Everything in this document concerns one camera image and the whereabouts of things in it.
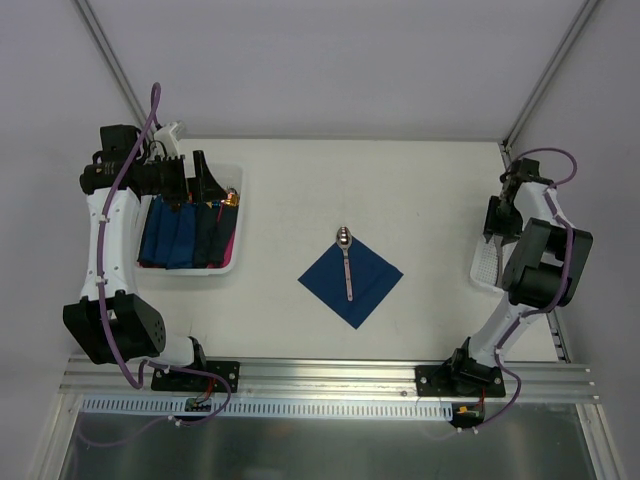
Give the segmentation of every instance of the white wall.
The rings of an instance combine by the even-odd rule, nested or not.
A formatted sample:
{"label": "white wall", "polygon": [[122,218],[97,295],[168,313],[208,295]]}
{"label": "white wall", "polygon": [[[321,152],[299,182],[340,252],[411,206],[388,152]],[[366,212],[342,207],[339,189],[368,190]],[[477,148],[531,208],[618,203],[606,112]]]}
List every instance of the white wall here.
{"label": "white wall", "polygon": [[190,134],[501,140],[583,0],[92,0]]}
{"label": "white wall", "polygon": [[62,306],[86,266],[78,176],[99,127],[131,122],[69,0],[3,1],[0,112],[0,468],[13,480],[76,348]]}
{"label": "white wall", "polygon": [[[593,365],[630,478],[640,476],[640,2],[605,1],[517,142],[561,146],[580,162],[561,187],[571,220],[594,236],[574,301],[564,309],[575,360]],[[569,171],[541,155],[543,173]]]}

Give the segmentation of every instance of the silver spoon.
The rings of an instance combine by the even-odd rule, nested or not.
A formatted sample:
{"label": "silver spoon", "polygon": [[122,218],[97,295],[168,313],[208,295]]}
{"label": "silver spoon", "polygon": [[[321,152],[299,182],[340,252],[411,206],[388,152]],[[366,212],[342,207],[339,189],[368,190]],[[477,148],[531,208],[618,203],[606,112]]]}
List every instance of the silver spoon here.
{"label": "silver spoon", "polygon": [[347,227],[340,227],[336,234],[336,243],[342,249],[344,258],[344,277],[347,281],[347,300],[353,301],[353,289],[351,288],[351,268],[349,268],[349,247],[353,243],[353,237]]}

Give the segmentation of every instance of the plastic bin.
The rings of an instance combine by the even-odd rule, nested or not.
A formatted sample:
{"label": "plastic bin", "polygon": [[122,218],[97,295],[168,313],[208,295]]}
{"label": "plastic bin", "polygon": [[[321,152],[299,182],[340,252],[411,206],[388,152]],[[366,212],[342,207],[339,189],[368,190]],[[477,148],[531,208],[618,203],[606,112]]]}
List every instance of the plastic bin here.
{"label": "plastic bin", "polygon": [[[207,277],[210,275],[224,275],[228,273],[236,264],[236,259],[239,255],[239,245],[240,239],[242,238],[242,223],[244,218],[244,210],[246,207],[244,196],[243,196],[243,180],[245,178],[244,170],[242,167],[238,165],[231,165],[226,163],[210,163],[207,162],[209,166],[209,170],[211,170],[212,175],[217,180],[217,182],[224,188],[233,187],[236,189],[238,194],[240,195],[240,204],[238,205],[238,219],[236,221],[236,230],[235,235],[233,237],[233,251],[231,253],[231,260],[229,264],[223,268],[177,268],[173,270],[167,270],[164,268],[144,268],[136,263],[136,271],[143,272],[145,274],[152,275],[171,275],[171,276],[190,276],[190,277]],[[146,201],[142,203],[142,208],[140,211],[140,217],[144,220],[147,218],[147,211],[149,210],[150,201]],[[138,235],[138,248],[137,252],[140,250],[140,240],[142,238],[142,230],[144,228],[144,223],[141,225],[140,234]]]}

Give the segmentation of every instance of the table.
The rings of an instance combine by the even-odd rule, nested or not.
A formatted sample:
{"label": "table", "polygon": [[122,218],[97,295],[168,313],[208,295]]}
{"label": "table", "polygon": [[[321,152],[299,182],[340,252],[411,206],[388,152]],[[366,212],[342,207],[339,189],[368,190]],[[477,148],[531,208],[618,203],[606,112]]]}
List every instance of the table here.
{"label": "table", "polygon": [[[138,273],[167,329],[211,356],[443,360],[500,296],[469,281],[498,145],[480,142],[186,139],[209,163],[245,172],[238,262],[222,277]],[[404,277],[357,330],[297,279],[347,225]],[[556,361],[544,320],[508,360]]]}

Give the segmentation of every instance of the gray floor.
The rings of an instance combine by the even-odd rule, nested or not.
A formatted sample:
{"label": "gray floor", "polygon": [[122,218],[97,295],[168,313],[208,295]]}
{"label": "gray floor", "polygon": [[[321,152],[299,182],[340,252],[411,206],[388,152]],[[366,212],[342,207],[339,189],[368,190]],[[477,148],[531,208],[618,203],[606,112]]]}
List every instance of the gray floor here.
{"label": "gray floor", "polygon": [[[89,414],[94,441],[125,437],[150,417]],[[153,427],[123,447],[72,441],[61,478],[76,479],[594,479],[573,406],[517,405],[477,436],[438,440],[448,424],[220,418]]]}

